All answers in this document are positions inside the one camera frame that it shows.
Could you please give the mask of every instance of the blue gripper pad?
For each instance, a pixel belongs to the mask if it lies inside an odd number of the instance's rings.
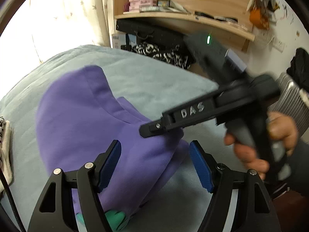
[[[98,183],[98,189],[102,191],[109,185],[109,181],[114,173],[115,167],[119,161],[121,155],[121,143],[117,141],[114,146],[114,149],[110,153],[107,161],[105,162],[104,166],[100,170],[99,178],[100,181]]]
[[[194,142],[190,143],[189,154],[202,187],[205,188],[209,193],[212,193],[214,190],[214,184],[212,182],[211,171]]]

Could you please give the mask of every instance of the light blue bedsheet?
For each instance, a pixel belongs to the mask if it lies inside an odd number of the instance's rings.
[[[102,67],[115,97],[124,96],[137,110],[153,120],[159,118],[162,111],[216,88],[212,81],[166,63],[93,45],[60,53],[37,67],[0,101],[0,115],[11,121],[13,127],[11,162],[14,179],[10,189],[26,228],[48,178],[35,134],[38,102],[48,85],[60,75],[89,64]],[[188,142],[197,139],[218,162],[234,170],[243,169],[232,147],[223,145],[225,128],[223,125],[216,126],[215,120],[187,127],[184,133]],[[211,194],[202,188],[188,157],[124,231],[197,231],[210,198]],[[7,198],[1,203],[14,220]],[[86,231],[80,224],[79,227],[80,231]]]

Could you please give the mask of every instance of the dark gray sleeve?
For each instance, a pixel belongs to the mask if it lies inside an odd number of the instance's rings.
[[[288,157],[292,174],[286,179],[288,186],[302,195],[309,196],[309,145],[298,140],[291,157]]]

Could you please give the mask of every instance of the black suitcase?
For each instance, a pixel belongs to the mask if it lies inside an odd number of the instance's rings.
[[[166,49],[175,49],[178,46],[184,55],[191,56],[183,41],[184,34],[182,33],[160,26],[153,26],[148,22],[138,21],[136,18],[118,19],[116,30],[135,35],[137,44],[147,42],[164,46]]]

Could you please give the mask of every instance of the silver suitcase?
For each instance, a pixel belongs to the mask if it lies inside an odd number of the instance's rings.
[[[302,136],[309,127],[309,109],[299,96],[299,87],[285,72],[276,80],[281,90],[279,100],[269,106],[269,111],[278,111],[291,116],[297,125],[299,136]]]

